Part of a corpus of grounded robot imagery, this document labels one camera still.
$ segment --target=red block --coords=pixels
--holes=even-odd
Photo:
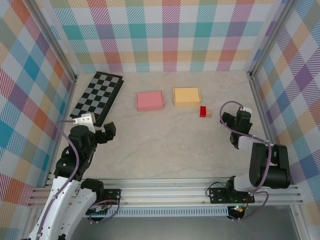
[[[207,115],[207,108],[205,106],[200,106],[200,118],[205,118]]]

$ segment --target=orange box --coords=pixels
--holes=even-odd
[[[200,106],[201,95],[198,87],[176,87],[173,89],[175,107]]]

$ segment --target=colorful plaid backdrop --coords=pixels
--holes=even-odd
[[[0,239],[22,234],[72,82],[22,0],[0,0]]]
[[[261,43],[259,45],[259,48],[258,48],[258,50],[256,51],[256,53],[254,55],[253,61],[252,61],[251,65],[250,65],[249,69],[246,69],[246,71],[248,70],[249,72],[251,72],[253,70],[253,68],[254,68],[254,66],[255,66],[255,64],[256,64],[256,62],[257,62],[257,60],[258,60],[258,58],[259,58],[259,56],[261,54],[261,51],[264,49],[264,47],[265,47],[265,45],[266,45],[266,43],[267,43],[267,41],[268,41],[268,39],[270,37],[271,31],[274,29],[276,22],[278,21],[279,17],[281,16],[281,14],[282,14],[282,12],[283,12],[283,10],[285,8],[285,5],[286,5],[287,1],[288,0],[281,0],[281,3],[279,5],[278,9],[276,10],[276,13],[273,16],[272,21],[271,21],[267,31],[265,32],[265,35],[264,35],[264,37],[263,37],[263,39],[262,39],[262,41],[261,41]]]
[[[290,171],[320,236],[320,0],[300,0],[256,84],[275,141],[288,147]]]
[[[87,73],[243,70],[275,2],[48,1]]]
[[[43,2],[42,0],[35,0],[35,2],[37,3],[38,7],[40,8],[40,11],[46,21],[46,23],[50,26],[51,28],[51,31],[53,33],[53,35],[55,36],[55,39],[57,40],[57,42],[59,43],[62,51],[64,52],[66,58],[68,59],[73,71],[77,74],[80,73],[80,71],[76,68],[75,64],[74,64],[74,61],[72,60],[65,44],[64,44],[64,41],[62,41],[61,39],[61,36],[60,34],[58,33],[57,29],[56,29],[56,26],[54,25],[53,21],[51,20],[51,18],[49,17],[48,15],[48,12],[47,10],[45,9],[45,6],[43,5]]]

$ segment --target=marble surface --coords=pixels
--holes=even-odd
[[[214,178],[244,174],[249,152],[235,149],[230,132],[219,123],[221,105],[230,100],[252,109],[251,134],[265,137],[254,98],[244,71],[121,73],[124,83],[106,122],[113,121],[116,136],[99,145],[85,178]],[[81,74],[70,112],[93,74]],[[200,107],[174,107],[173,88],[199,87],[202,106],[212,118],[199,117]],[[162,90],[164,109],[138,112],[136,93]],[[230,104],[225,111],[235,114]],[[66,124],[69,134],[73,127]],[[67,142],[63,139],[58,156]]]

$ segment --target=metal frame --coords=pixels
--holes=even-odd
[[[120,206],[125,207],[200,207],[213,206],[206,195],[206,189],[214,182],[226,183],[229,178],[182,178],[182,179],[99,179],[105,189],[121,189]],[[49,179],[45,188],[35,188],[29,207],[43,208],[52,187]],[[297,186],[288,189],[267,189],[267,205],[300,205],[303,198]],[[255,195],[253,206],[264,202],[263,194]],[[214,206],[233,206],[215,204]]]
[[[50,26],[47,24],[44,16],[41,13],[38,5],[35,3],[35,0],[23,0],[24,4],[32,14],[32,17],[35,19],[36,23],[39,25],[42,34],[45,36],[46,40],[52,47],[55,55],[57,56],[59,62],[62,64],[66,74],[72,81],[75,83],[77,75],[73,71],[66,55],[64,54],[63,50],[61,49],[55,35],[53,34]]]
[[[69,53],[69,55],[70,55],[70,57],[71,57],[71,59],[73,61],[75,69],[79,72],[79,74],[83,73],[84,72],[83,68],[82,68],[82,66],[81,66],[81,64],[80,64],[80,62],[79,62],[79,60],[78,60],[78,58],[76,56],[76,53],[75,53],[73,47],[71,46],[71,44],[70,44],[70,42],[68,40],[68,37],[67,37],[67,35],[66,35],[66,33],[65,33],[65,31],[64,31],[64,29],[63,29],[63,27],[62,27],[62,25],[61,25],[61,23],[59,21],[59,19],[58,19],[58,16],[55,13],[54,8],[52,7],[52,5],[50,3],[50,0],[42,0],[42,4],[43,4],[46,12],[48,13],[51,21],[53,22],[56,31],[59,33],[60,38],[61,38],[64,46],[66,47],[67,52]]]
[[[98,215],[98,218],[112,216],[116,208],[112,206],[107,214]],[[119,209],[115,218],[150,218],[150,217],[226,217],[229,215],[228,207],[226,206],[198,206],[198,207],[122,207]]]
[[[278,11],[279,6],[281,5],[281,2],[282,2],[282,0],[274,0],[273,1],[272,5],[270,7],[270,10],[264,20],[264,23],[261,27],[260,33],[257,36],[256,40],[254,41],[251,54],[250,54],[249,58],[247,59],[243,70],[250,71],[251,65],[252,65],[252,62],[254,61],[256,53],[259,50],[261,43],[265,38],[266,32],[268,31],[270,24],[274,19],[274,16],[277,14],[277,11]]]
[[[302,213],[301,205],[291,205],[291,212],[295,222],[296,229],[302,240],[312,240]]]
[[[257,88],[257,85],[254,81],[254,79],[252,79],[251,75],[249,72],[246,73],[250,87],[251,87],[251,91],[252,91],[252,95],[253,95],[253,99],[256,105],[256,108],[258,110],[258,114],[260,117],[260,121],[262,124],[262,128],[265,134],[266,139],[271,143],[274,144],[275,140],[274,137],[272,135],[272,131],[271,131],[271,127],[270,124],[268,122],[268,117],[267,114],[264,110],[263,104],[262,104],[262,99],[261,96],[259,95],[259,90]]]
[[[265,63],[268,54],[270,53],[275,42],[278,40],[278,37],[280,36],[283,28],[285,27],[285,24],[287,23],[287,20],[289,19],[291,13],[295,9],[298,2],[299,2],[299,0],[287,0],[279,19],[277,20],[275,26],[273,27],[273,29],[270,33],[270,36],[268,38],[266,45],[264,46],[260,56],[258,57],[255,65],[252,69],[251,75],[253,77],[258,73],[260,68]]]
[[[76,86],[77,86],[77,82],[75,82],[75,83],[72,85],[72,89],[71,89],[71,92],[70,92],[70,97],[69,97],[68,103],[66,104],[66,108],[65,108],[65,111],[64,111],[64,115],[63,115],[63,117],[62,117],[63,120],[65,120],[65,119],[68,118],[69,110],[70,110],[70,107],[71,107],[72,99],[73,99],[74,94],[75,94]],[[64,130],[64,129],[65,129],[65,125],[66,125],[66,123],[65,123],[65,122],[62,122],[60,128],[61,128],[62,130]],[[57,135],[57,138],[56,138],[56,145],[55,145],[55,147],[54,147],[53,154],[52,154],[52,158],[51,158],[51,161],[50,161],[50,164],[49,164],[49,168],[46,170],[46,171],[47,171],[47,173],[46,173],[46,178],[43,178],[43,181],[42,181],[42,183],[41,183],[41,186],[43,186],[43,187],[46,186],[47,180],[48,180],[48,178],[49,178],[49,175],[51,174],[51,170],[54,168],[54,165],[55,165],[55,163],[56,163],[56,158],[57,158],[57,155],[58,155],[58,151],[59,151],[59,146],[60,146],[61,139],[62,139],[62,135],[61,135],[61,134],[58,134],[58,135]]]

